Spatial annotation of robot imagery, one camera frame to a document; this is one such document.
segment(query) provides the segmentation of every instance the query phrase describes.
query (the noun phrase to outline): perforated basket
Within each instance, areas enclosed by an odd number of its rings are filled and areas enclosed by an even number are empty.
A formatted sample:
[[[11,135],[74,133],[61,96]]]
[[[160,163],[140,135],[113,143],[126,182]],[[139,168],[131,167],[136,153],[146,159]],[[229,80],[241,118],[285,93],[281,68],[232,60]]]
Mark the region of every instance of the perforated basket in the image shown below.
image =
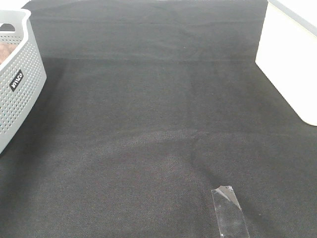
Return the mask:
[[[17,45],[0,65],[0,153],[29,114],[46,80],[46,73],[28,10],[0,10],[0,23],[15,31],[0,31],[0,42]]]

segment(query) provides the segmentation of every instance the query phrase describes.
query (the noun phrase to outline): white plastic container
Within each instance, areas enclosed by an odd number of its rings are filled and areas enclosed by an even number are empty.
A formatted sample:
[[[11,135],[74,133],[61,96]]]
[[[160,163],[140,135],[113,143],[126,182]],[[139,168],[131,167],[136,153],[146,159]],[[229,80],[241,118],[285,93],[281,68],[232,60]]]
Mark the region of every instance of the white plastic container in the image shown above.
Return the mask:
[[[269,0],[256,63],[299,117],[317,125],[317,1]]]
[[[30,15],[24,9],[0,10],[0,23],[15,28],[0,31],[0,42],[18,45],[0,65],[0,152],[22,125],[46,80]]]
[[[30,0],[0,0],[1,9],[19,9],[27,4]]]

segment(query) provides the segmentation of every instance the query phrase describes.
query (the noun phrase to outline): table surface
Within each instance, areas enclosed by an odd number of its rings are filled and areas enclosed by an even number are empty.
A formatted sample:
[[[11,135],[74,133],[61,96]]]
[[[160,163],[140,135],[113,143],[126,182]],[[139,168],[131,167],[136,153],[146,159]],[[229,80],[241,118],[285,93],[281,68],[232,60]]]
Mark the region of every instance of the table surface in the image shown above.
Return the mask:
[[[255,64],[267,1],[34,0],[47,71],[0,156],[0,236],[317,237],[317,128]]]

